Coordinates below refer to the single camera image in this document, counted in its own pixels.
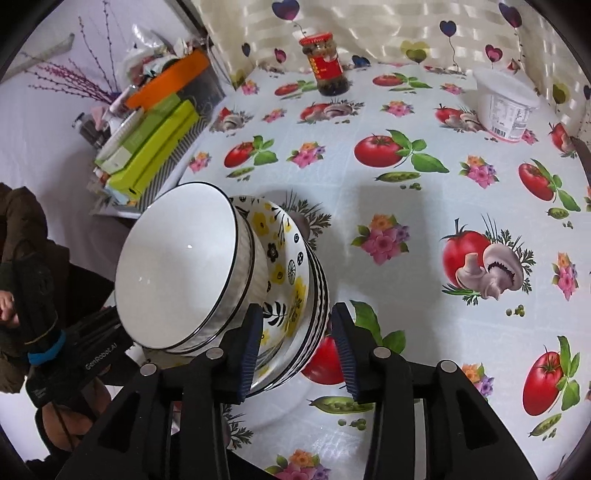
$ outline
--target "plastic bag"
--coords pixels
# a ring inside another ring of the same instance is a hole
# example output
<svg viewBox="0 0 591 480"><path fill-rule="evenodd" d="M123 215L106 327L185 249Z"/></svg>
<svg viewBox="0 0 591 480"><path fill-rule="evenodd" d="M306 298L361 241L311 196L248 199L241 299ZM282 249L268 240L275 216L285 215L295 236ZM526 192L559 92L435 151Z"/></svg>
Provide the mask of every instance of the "plastic bag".
<svg viewBox="0 0 591 480"><path fill-rule="evenodd" d="M141 85L146 75L144 66L169 54L167 46L154 32L134 24L134 45L124 59L117 65L117 81L122 88L129 85Z"/></svg>

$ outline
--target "metal screw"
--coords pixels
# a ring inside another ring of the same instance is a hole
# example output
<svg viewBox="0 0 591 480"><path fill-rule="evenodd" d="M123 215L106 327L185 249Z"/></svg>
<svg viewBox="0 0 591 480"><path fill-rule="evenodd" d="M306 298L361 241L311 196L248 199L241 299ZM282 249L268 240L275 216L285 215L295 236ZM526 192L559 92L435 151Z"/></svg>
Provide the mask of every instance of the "metal screw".
<svg viewBox="0 0 591 480"><path fill-rule="evenodd" d="M207 358L209 358L210 360L216 360L218 358L223 357L223 350L218 347L215 346L213 348L210 348L205 355L207 355Z"/></svg>
<svg viewBox="0 0 591 480"><path fill-rule="evenodd" d="M441 370L449 374L452 374L457 370L457 365L451 360L444 360L443 362L441 362Z"/></svg>
<svg viewBox="0 0 591 480"><path fill-rule="evenodd" d="M154 364L145 364L139 369L139 373L145 377L149 377L150 375L154 375L157 369L158 367Z"/></svg>
<svg viewBox="0 0 591 480"><path fill-rule="evenodd" d="M392 352L389 348L386 348L384 346L377 346L376 348L374 348L374 355L378 358L388 358L390 355L392 355Z"/></svg>

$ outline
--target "red jar lid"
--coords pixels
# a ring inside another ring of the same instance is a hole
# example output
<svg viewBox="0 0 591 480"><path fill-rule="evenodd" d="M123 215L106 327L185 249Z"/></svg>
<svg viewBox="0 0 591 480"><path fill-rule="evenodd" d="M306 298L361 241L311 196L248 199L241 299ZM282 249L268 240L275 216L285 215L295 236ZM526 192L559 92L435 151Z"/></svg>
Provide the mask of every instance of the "red jar lid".
<svg viewBox="0 0 591 480"><path fill-rule="evenodd" d="M318 43L321 41L327 41L332 39L332 32L326 33L317 33L316 35L311 35L309 37L304 37L300 39L300 45L312 45L313 43Z"/></svg>

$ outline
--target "hand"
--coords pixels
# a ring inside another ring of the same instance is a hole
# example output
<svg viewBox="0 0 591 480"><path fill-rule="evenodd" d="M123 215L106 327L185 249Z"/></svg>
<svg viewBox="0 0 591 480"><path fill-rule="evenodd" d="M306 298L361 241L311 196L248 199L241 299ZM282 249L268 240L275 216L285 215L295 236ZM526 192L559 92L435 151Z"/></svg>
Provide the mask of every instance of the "hand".
<svg viewBox="0 0 591 480"><path fill-rule="evenodd" d="M0 290L0 325L7 328L18 327L18 315L14 307L14 297L9 291Z"/></svg>

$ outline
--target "flower print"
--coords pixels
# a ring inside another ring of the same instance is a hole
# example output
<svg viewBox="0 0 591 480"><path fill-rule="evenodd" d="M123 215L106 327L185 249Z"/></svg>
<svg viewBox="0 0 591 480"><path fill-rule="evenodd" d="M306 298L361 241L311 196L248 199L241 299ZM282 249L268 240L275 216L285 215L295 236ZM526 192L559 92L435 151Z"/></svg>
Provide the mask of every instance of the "flower print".
<svg viewBox="0 0 591 480"><path fill-rule="evenodd" d="M302 150L314 150L316 147L318 147L318 143L316 142L312 142L312 143L305 143L301 146L300 151Z"/></svg>
<svg viewBox="0 0 591 480"><path fill-rule="evenodd" d="M316 473L312 480L329 480L330 468L324 468L322 463L316 465Z"/></svg>
<svg viewBox="0 0 591 480"><path fill-rule="evenodd" d="M378 265L383 265L386 260L400 255L400 244L396 243L396 229L388 228L383 232L371 230L368 239L361 248L371 255Z"/></svg>
<svg viewBox="0 0 591 480"><path fill-rule="evenodd" d="M453 83L444 83L441 86L441 89L454 95L460 95L461 93L464 93L464 89L462 87L458 87L458 85Z"/></svg>
<svg viewBox="0 0 591 480"><path fill-rule="evenodd" d="M566 268L570 265L570 258L568 254L558 252L557 265L559 268Z"/></svg>
<svg viewBox="0 0 591 480"><path fill-rule="evenodd" d="M207 152L199 152L197 155L193 157L191 162L189 162L189 168L193 173L197 173L199 170L204 169L209 165L211 161L211 157Z"/></svg>
<svg viewBox="0 0 591 480"><path fill-rule="evenodd" d="M408 225L402 226L397 223L394 225L394 227L396 228L396 241L398 243L406 242L410 239L410 235L408 234Z"/></svg>
<svg viewBox="0 0 591 480"><path fill-rule="evenodd" d="M277 246L274 243L269 243L267 248L267 256L271 263L275 263L275 260L279 258L279 252L277 251Z"/></svg>
<svg viewBox="0 0 591 480"><path fill-rule="evenodd" d="M480 381L475 384L475 387L483 397L490 397L492 395L492 384L494 380L494 377L483 375Z"/></svg>
<svg viewBox="0 0 591 480"><path fill-rule="evenodd" d="M299 150L291 152L291 157L287 161L292 161L298 167L304 168L308 165L322 160L324 157L322 154L326 151L326 147L318 145L317 142L305 143Z"/></svg>
<svg viewBox="0 0 591 480"><path fill-rule="evenodd" d="M406 240L410 239L408 227L400 225L394 215L377 213L369 227L359 225L360 236L351 243L370 254L374 262L383 265L386 260L408 252Z"/></svg>
<svg viewBox="0 0 591 480"><path fill-rule="evenodd" d="M558 288L564 293L564 298L569 301L571 295L577 290L572 267L560 268L558 276Z"/></svg>
<svg viewBox="0 0 591 480"><path fill-rule="evenodd" d="M287 313L287 321L285 323L285 334L288 338L291 338L296 332L296 327L302 314L304 300L306 299L306 291L307 287L304 285L304 281L301 279L301 277L297 277L294 283L294 295L291 302L291 307Z"/></svg>
<svg viewBox="0 0 591 480"><path fill-rule="evenodd" d="M291 161L295 163L298 167L305 168L317 160L318 158L314 154L313 150L304 150L298 153L295 157L293 157Z"/></svg>
<svg viewBox="0 0 591 480"><path fill-rule="evenodd" d="M394 116L404 116L414 113L413 106L399 100L394 100L387 105L382 105L382 112L391 113Z"/></svg>
<svg viewBox="0 0 591 480"><path fill-rule="evenodd" d="M388 228L393 227L392 220L388 215L374 215L374 218L371 220L369 224L369 228L371 230L387 230Z"/></svg>
<svg viewBox="0 0 591 480"><path fill-rule="evenodd" d="M302 469L299 465L295 463L289 463L287 468L282 472L278 472L275 474L275 477L281 480L311 480L316 473L315 468L304 468Z"/></svg>
<svg viewBox="0 0 591 480"><path fill-rule="evenodd" d="M265 329L262 331L261 335L261 346L265 346L269 341L269 329Z"/></svg>
<svg viewBox="0 0 591 480"><path fill-rule="evenodd" d="M252 226L254 227L257 236L265 236L269 234L267 219L262 212L257 212L252 215Z"/></svg>
<svg viewBox="0 0 591 480"><path fill-rule="evenodd" d="M267 122L268 124L270 124L271 122L274 122L278 118L284 117L286 113L287 113L287 110L285 110L284 108L276 108L271 113L266 114L262 118L262 120L264 122Z"/></svg>
<svg viewBox="0 0 591 480"><path fill-rule="evenodd" d="M490 175L486 165L480 167L471 167L467 174L469 179L474 180L483 189L495 182L494 175Z"/></svg>
<svg viewBox="0 0 591 480"><path fill-rule="evenodd" d="M482 165L486 165L486 162L482 157L477 157L476 155L468 155L468 160L466 163L471 167L480 167Z"/></svg>
<svg viewBox="0 0 591 480"><path fill-rule="evenodd" d="M279 262L275 265L275 270L271 274L271 281L281 285L285 281L285 268Z"/></svg>
<svg viewBox="0 0 591 480"><path fill-rule="evenodd" d="M295 463L299 467L311 467L314 466L314 460L312 460L312 454L305 452L304 450L297 449L288 460Z"/></svg>
<svg viewBox="0 0 591 480"><path fill-rule="evenodd" d="M463 364L462 372L468 377L472 383L478 383L480 381L480 374L478 373L478 364Z"/></svg>
<svg viewBox="0 0 591 480"><path fill-rule="evenodd" d="M536 136L535 133L533 133L531 130L529 129L525 129L525 131L523 132L523 135L521 135L521 139L527 143L528 145L533 145L534 143L536 143L537 141L539 141Z"/></svg>
<svg viewBox="0 0 591 480"><path fill-rule="evenodd" d="M244 95L256 95L259 91L258 85L252 80L245 81L242 84L241 89Z"/></svg>

